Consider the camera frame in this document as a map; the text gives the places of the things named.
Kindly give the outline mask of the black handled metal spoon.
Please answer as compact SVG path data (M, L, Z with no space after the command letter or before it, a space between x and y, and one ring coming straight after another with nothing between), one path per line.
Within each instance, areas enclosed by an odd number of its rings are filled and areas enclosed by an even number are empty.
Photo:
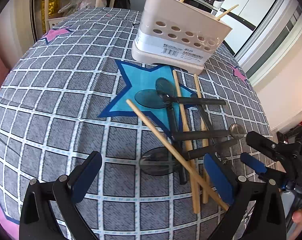
M174 132L172 138L174 141L212 139L227 136L242 139L244 135L245 130L240 124L231 124L228 130Z

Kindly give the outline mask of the long wooden chopstick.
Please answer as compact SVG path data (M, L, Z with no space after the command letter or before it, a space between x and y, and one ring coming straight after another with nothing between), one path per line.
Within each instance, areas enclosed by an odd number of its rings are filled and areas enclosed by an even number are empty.
M147 125L147 127L153 132L153 134L162 142L162 144L169 150L169 152L180 162L180 164L186 168L186 170L200 186L211 196L211 198L225 211L228 210L228 205L221 200L218 194L212 190L210 185L204 181L204 179L199 175L199 173L193 168L183 156L168 142L168 140L161 135L157 128L147 119L147 117L135 106L135 104L127 99L126 103L133 110L133 112Z

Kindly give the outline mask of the black handled dark spoon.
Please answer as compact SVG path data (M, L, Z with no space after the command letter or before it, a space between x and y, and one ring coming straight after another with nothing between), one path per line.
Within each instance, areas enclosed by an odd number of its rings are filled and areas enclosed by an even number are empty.
M184 105L226 105L224 100L198 98L195 94L191 94L191 97L178 96L175 86L163 77L156 80L155 88L157 95L164 103L175 102Z

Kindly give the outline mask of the blue patterned chopstick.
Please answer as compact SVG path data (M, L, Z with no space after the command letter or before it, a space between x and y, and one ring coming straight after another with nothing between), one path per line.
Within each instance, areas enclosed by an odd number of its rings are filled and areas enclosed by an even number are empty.
M220 14L219 16L217 16L215 18L216 21L219 21L222 17L224 17L225 15L227 15L229 12L231 12L233 9L235 9L236 7L238 7L239 4L234 5L233 7L231 7L230 9L226 10L225 12L223 12L222 14Z

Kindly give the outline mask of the grey checked tablecloth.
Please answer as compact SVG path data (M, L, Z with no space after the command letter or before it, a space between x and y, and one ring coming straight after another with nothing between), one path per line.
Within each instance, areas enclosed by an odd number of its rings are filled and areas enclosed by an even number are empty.
M177 77L183 96L222 99L205 106L215 129L231 124L269 136L260 101L223 44L201 33L185 41L212 53L198 77L131 55L141 14L86 9L36 42L12 70L0 60L0 225L19 237L29 182L69 174L92 151L102 167L77 207L100 239L207 239L224 211L214 201L193 211L191 186L177 173L143 173L139 158L161 142L126 104L159 77Z

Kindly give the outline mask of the white refrigerator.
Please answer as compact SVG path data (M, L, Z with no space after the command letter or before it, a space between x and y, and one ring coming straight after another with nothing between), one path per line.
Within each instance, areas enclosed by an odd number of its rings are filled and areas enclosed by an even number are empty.
M224 0L222 9L238 5L222 21L232 30L225 38L225 43L235 54L240 51L276 0Z

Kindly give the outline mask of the beige utensil holder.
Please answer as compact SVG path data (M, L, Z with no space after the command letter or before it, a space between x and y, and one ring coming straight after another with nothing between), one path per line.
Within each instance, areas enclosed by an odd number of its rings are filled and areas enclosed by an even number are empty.
M178 0L146 0L132 57L199 75L231 30L212 14Z

